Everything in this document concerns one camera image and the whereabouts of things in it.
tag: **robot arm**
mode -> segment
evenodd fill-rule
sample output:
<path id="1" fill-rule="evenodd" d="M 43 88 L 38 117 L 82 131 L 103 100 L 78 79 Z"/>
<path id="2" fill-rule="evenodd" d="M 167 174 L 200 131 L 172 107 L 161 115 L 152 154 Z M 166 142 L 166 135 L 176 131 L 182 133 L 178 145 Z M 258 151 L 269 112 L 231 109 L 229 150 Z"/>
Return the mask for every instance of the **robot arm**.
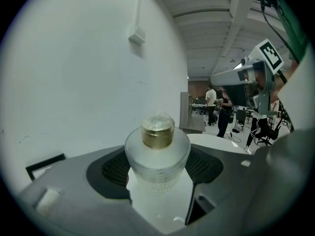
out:
<path id="1" fill-rule="evenodd" d="M 251 107 L 261 115 L 275 115 L 270 111 L 270 93 L 275 86 L 275 74 L 283 64 L 276 48 L 265 39 L 242 60 L 241 68 L 215 74 L 210 81 L 226 91 L 233 105 Z M 265 76 L 263 88 L 256 82 L 257 70 Z"/>

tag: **frosted glass bottle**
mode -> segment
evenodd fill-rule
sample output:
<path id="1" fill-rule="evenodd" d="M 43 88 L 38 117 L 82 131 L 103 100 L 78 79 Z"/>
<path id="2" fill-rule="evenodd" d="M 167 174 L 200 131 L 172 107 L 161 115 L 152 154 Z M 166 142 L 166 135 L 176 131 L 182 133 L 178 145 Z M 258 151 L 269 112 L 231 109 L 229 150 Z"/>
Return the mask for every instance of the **frosted glass bottle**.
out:
<path id="1" fill-rule="evenodd" d="M 181 177 L 190 152 L 188 136 L 174 120 L 158 113 L 132 131 L 125 152 L 138 182 L 151 192 L 166 192 Z"/>

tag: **white wall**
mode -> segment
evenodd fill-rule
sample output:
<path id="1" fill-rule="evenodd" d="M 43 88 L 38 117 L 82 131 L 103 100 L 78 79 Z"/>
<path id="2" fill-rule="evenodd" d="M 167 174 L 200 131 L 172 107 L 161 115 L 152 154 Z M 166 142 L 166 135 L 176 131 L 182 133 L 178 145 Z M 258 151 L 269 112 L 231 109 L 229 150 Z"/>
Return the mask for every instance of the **white wall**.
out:
<path id="1" fill-rule="evenodd" d="M 184 43 L 159 0 L 141 0 L 141 48 L 127 28 L 137 0 L 30 0 L 1 52 L 1 166 L 14 194 L 25 167 L 59 153 L 123 145 L 141 119 L 167 111 L 179 125 L 188 91 Z"/>

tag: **ceiling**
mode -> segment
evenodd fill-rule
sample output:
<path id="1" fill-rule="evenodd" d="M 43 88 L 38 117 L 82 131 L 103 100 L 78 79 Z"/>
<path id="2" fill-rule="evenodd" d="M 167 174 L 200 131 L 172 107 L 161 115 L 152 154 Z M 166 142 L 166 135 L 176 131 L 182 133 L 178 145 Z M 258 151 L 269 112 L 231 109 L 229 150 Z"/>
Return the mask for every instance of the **ceiling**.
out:
<path id="1" fill-rule="evenodd" d="M 255 45 L 268 38 L 288 67 L 288 50 L 265 22 L 259 0 L 162 0 L 172 14 L 186 44 L 189 80 L 207 80 L 210 75 L 237 66 Z M 269 23 L 287 41 L 287 35 L 272 8 L 266 8 Z"/>

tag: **gold lid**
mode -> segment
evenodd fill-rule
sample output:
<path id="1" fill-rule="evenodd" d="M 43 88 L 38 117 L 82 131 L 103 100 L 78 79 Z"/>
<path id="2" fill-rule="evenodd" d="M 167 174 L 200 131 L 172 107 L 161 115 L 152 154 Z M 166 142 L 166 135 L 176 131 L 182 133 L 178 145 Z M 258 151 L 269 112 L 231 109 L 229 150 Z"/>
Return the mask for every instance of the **gold lid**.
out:
<path id="1" fill-rule="evenodd" d="M 141 125 L 142 142 L 150 148 L 165 148 L 173 141 L 174 120 L 167 114 L 156 114 Z"/>

